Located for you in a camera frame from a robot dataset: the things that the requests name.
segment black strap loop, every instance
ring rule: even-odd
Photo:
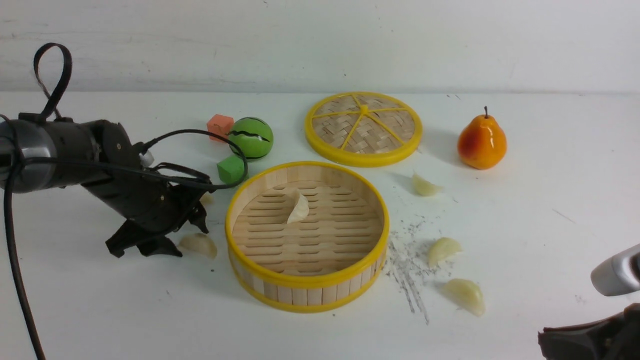
[[[40,64],[40,59],[42,58],[42,55],[44,55],[44,53],[46,53],[47,50],[49,50],[52,47],[58,47],[60,51],[62,51],[63,63],[62,63],[62,75],[60,76],[60,80],[58,80],[58,84],[56,85],[56,88],[53,89],[53,93],[49,95],[49,92],[47,91],[47,87],[44,86],[44,84],[42,83],[42,80],[40,79],[40,74],[38,73],[38,66]],[[42,88],[42,91],[44,92],[44,94],[47,96],[47,99],[49,100],[47,101],[47,104],[45,105],[44,109],[40,113],[41,118],[46,119],[50,117],[51,114],[54,112],[56,113],[57,118],[62,117],[60,115],[60,112],[58,111],[58,102],[60,102],[62,95],[65,93],[65,90],[67,89],[67,85],[69,85],[69,80],[71,80],[71,69],[72,69],[71,52],[64,45],[50,42],[48,44],[44,44],[36,52],[35,56],[33,57],[33,71],[35,71],[36,80],[38,81],[40,88]]]

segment black cable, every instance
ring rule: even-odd
[[[29,306],[27,293],[24,289],[24,283],[22,282],[22,272],[20,271],[18,252],[15,246],[12,195],[13,183],[18,173],[19,165],[13,166],[9,173],[9,177],[6,180],[6,185],[4,186],[4,229],[6,231],[6,248],[9,253],[9,264],[11,265],[11,273],[13,274],[15,291],[18,295],[20,308],[22,308],[22,315],[27,326],[27,331],[29,332],[29,337],[31,338],[33,351],[36,354],[36,359],[45,360],[44,350],[42,350],[42,344],[40,343],[40,338],[38,337],[38,331],[36,329],[35,321],[33,320],[33,314],[31,313],[31,307]]]
[[[60,75],[60,80],[58,80],[58,84],[56,88],[53,89],[53,93],[49,95],[49,91],[47,91],[47,87],[44,86],[44,83],[40,79],[40,71],[38,70],[40,66],[40,59],[44,53],[47,52],[52,47],[57,47],[62,52],[62,74]],[[36,80],[38,81],[38,85],[47,96],[47,104],[44,109],[40,113],[45,119],[51,116],[52,112],[56,113],[56,117],[62,117],[60,112],[58,111],[58,103],[62,98],[62,95],[65,93],[67,89],[67,85],[69,85],[69,80],[71,80],[71,70],[72,70],[73,62],[71,61],[71,52],[67,49],[66,46],[61,44],[55,44],[53,42],[49,42],[48,44],[44,44],[41,48],[38,49],[36,54],[33,57],[33,72],[35,72]]]
[[[233,184],[229,185],[228,187],[223,187],[223,188],[218,188],[218,189],[228,189],[228,188],[234,188],[237,185],[240,185],[244,178],[247,176],[247,174],[249,173],[249,163],[247,162],[246,156],[244,155],[244,152],[242,151],[242,149],[240,149],[240,146],[238,146],[236,143],[234,143],[233,141],[224,138],[218,134],[214,134],[212,132],[209,131],[204,131],[204,130],[199,130],[199,129],[182,129],[182,130],[175,130],[175,131],[171,131],[170,133],[166,133],[164,135],[158,136],[155,139],[152,139],[150,141],[148,141],[147,143],[145,143],[144,145],[142,145],[142,149],[140,151],[140,154],[144,155],[147,153],[147,151],[155,144],[157,144],[158,142],[169,138],[173,135],[179,135],[179,134],[203,134],[203,135],[209,135],[209,136],[213,136],[216,139],[219,139],[221,141],[226,142],[227,144],[229,144],[229,146],[231,146],[233,149],[235,149],[236,151],[234,151],[238,156],[240,156],[240,158],[242,159],[243,165],[244,165],[244,171],[243,171],[243,175],[240,177],[240,180],[234,182]]]

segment bamboo steamer lid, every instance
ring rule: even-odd
[[[379,167],[411,155],[422,138],[420,118],[384,94],[348,92],[317,103],[305,119],[311,147],[336,163]]]

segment green sphere with black stripes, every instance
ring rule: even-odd
[[[243,117],[231,127],[229,140],[242,149],[247,161],[260,160],[273,147],[273,132],[266,122],[257,117]],[[238,155],[233,146],[231,151]]]

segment table surface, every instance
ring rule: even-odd
[[[69,93],[59,109],[76,122],[121,122],[132,142],[204,129],[215,113],[258,116],[273,128],[275,146],[250,165],[256,174],[290,161],[326,161],[303,132],[306,112],[325,95]],[[136,249],[117,259],[104,241],[123,219],[80,186],[16,195],[20,264],[47,358],[533,360],[542,358],[543,327],[599,320],[638,300],[601,296],[589,274],[638,242],[640,97],[395,96],[422,118],[419,150],[395,165],[355,170],[385,199],[397,253],[369,291],[334,311],[286,313],[240,287],[223,230],[233,190],[215,192],[207,208],[215,260],[144,258]],[[12,118],[44,103],[42,94],[0,92],[0,113]],[[495,168],[478,171],[458,161],[456,139],[485,105],[509,151]],[[156,161],[213,177],[215,163],[230,154],[198,135],[154,147]],[[414,196],[414,170],[444,192]],[[186,225],[171,237],[194,232]],[[457,239],[464,253],[429,271],[426,249],[441,236]],[[2,358],[32,359],[5,247],[0,252]],[[455,277],[480,284],[483,317],[441,296],[438,285]]]

